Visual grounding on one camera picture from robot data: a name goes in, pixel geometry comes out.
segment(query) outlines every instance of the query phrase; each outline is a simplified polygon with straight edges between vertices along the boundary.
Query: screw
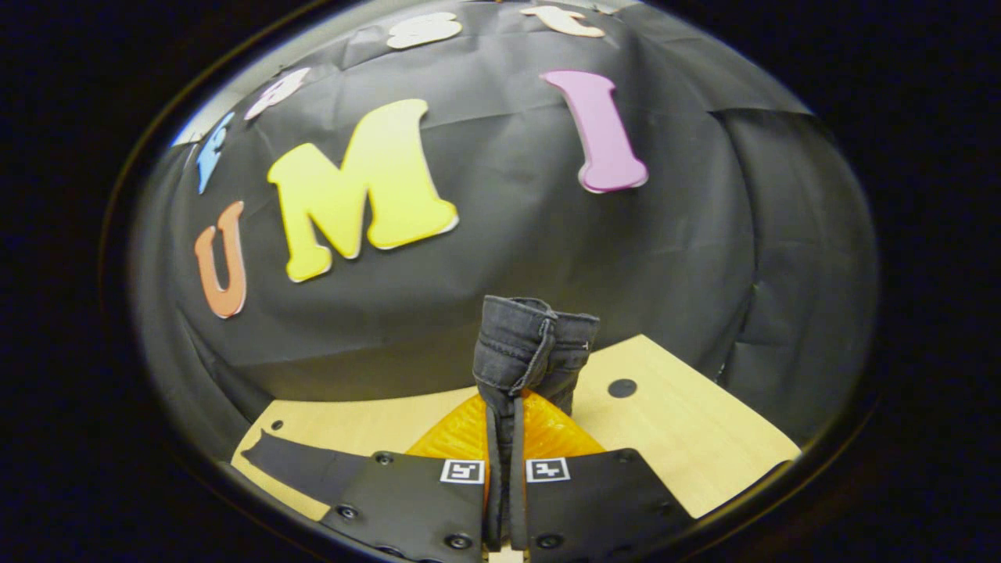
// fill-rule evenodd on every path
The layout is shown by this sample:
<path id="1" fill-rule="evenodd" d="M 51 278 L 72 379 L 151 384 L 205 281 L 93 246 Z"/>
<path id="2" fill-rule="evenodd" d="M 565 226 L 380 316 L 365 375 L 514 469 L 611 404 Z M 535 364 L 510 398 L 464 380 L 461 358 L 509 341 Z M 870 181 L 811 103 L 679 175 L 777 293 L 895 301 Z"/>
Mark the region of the screw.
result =
<path id="1" fill-rule="evenodd" d="M 560 534 L 545 534 L 540 536 L 539 539 L 536 540 L 536 545 L 538 545 L 543 549 L 553 549 L 556 547 L 560 547 L 560 544 L 562 543 L 563 543 L 563 536 L 561 536 Z"/>
<path id="2" fill-rule="evenodd" d="M 358 517 L 358 511 L 344 504 L 337 507 L 337 514 L 342 516 L 344 520 L 354 520 Z"/>
<path id="3" fill-rule="evenodd" d="M 381 547 L 376 547 L 375 549 L 381 551 L 382 553 L 388 553 L 389 555 L 395 555 L 396 557 L 404 558 L 403 557 L 403 553 L 400 552 L 398 549 L 396 549 L 394 547 L 389 547 L 387 545 L 383 545 Z"/>
<path id="4" fill-rule="evenodd" d="M 472 547 L 472 540 L 465 534 L 452 534 L 444 539 L 444 543 L 452 549 L 467 549 Z"/>

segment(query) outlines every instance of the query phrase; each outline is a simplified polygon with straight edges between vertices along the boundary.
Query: wooden board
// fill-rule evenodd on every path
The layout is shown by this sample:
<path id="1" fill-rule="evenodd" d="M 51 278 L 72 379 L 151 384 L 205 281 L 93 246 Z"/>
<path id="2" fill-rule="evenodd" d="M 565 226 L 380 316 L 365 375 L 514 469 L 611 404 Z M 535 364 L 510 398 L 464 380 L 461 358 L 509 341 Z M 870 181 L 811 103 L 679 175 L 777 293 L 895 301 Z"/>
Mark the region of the wooden board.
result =
<path id="1" fill-rule="evenodd" d="M 612 397 L 609 385 L 624 378 L 636 382 L 636 393 Z M 470 386 L 380 401 L 273 401 L 231 463 L 279 501 L 319 520 L 328 506 L 268 477 L 240 455 L 257 442 L 261 430 L 363 456 L 376 450 L 404 452 L 474 394 Z M 279 420 L 281 427 L 272 430 Z M 768 421 L 642 335 L 591 355 L 574 395 L 574 420 L 608 450 L 638 450 L 696 518 L 800 454 Z"/>
<path id="2" fill-rule="evenodd" d="M 624 378 L 636 393 L 609 395 Z M 574 420 L 608 450 L 638 450 L 695 518 L 800 455 L 758 413 L 642 335 L 591 355 Z"/>

